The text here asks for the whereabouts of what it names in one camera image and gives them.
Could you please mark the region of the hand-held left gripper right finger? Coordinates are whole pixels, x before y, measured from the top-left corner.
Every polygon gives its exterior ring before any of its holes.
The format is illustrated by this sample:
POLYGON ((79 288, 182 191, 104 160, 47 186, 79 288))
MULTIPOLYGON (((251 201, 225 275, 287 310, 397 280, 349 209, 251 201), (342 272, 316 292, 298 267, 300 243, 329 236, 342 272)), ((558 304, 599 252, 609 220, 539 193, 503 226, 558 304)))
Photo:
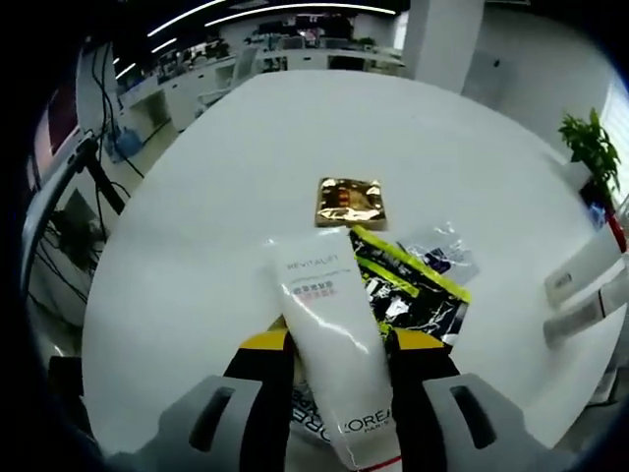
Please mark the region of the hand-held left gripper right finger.
POLYGON ((569 471, 575 456, 548 448, 522 410, 473 374, 462 375, 441 341, 390 335, 392 415, 405 471, 569 471))

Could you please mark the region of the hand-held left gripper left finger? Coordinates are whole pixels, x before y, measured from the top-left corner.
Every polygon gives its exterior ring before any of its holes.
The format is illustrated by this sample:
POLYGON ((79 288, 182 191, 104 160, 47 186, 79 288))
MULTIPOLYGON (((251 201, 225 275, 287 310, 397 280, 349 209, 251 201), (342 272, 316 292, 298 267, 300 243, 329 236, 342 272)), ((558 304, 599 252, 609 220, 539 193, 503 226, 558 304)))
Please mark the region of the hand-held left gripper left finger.
POLYGON ((160 415, 156 435, 112 457, 115 471, 282 471, 292 419, 295 349, 273 329, 245 341, 160 415))

